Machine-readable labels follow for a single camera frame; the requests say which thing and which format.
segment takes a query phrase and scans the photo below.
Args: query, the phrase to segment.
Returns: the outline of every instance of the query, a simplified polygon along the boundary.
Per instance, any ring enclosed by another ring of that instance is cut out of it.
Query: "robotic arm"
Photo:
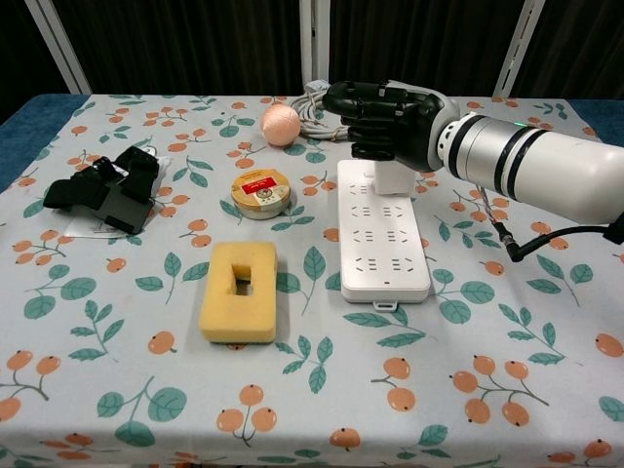
[[[514,261],[572,232],[602,232],[624,242],[624,148],[475,113],[460,118],[451,99],[425,88],[339,82],[323,106],[349,126],[352,155],[379,162],[378,173],[391,161],[423,172],[444,166],[477,184],[486,202],[483,187],[575,222],[609,224],[570,227],[519,246],[490,217]],[[388,183],[375,188],[392,193]]]

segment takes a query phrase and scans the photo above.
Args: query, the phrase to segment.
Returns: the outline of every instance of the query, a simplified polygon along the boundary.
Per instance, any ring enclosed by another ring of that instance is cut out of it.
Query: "white power strip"
[[[338,162],[342,295],[393,311],[421,302],[431,286],[418,226],[407,195],[377,195],[373,162]]]

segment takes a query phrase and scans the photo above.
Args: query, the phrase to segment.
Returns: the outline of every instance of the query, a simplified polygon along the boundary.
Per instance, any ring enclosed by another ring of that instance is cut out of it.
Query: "dark curtain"
[[[513,96],[624,98],[624,1],[548,1]]]
[[[94,93],[300,95],[298,2],[54,0]]]
[[[2,2],[0,15],[0,123],[29,99],[67,93],[59,69],[23,0]]]
[[[330,78],[491,96],[523,0],[332,0]]]

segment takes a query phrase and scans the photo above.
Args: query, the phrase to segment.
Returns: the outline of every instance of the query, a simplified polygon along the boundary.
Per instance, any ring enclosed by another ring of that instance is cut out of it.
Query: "yellow sponge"
[[[226,242],[213,248],[199,328],[209,341],[268,343],[275,338],[277,252],[270,242]],[[250,295],[236,281],[251,283]]]

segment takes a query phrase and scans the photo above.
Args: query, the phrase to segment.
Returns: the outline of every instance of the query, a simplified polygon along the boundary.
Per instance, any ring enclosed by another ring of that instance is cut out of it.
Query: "table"
[[[0,464],[620,464],[621,247],[576,235],[512,264],[473,187],[422,174],[435,292],[393,314],[348,304],[335,169],[349,145],[266,146],[274,100],[92,96],[0,195]],[[563,100],[457,101],[594,137]],[[173,160],[159,214],[115,242],[62,236],[46,187],[131,144]],[[284,216],[233,207],[230,182],[255,168],[291,180]],[[518,239],[569,225],[492,197]],[[210,344],[196,324],[212,247],[250,239],[278,247],[278,336]]]

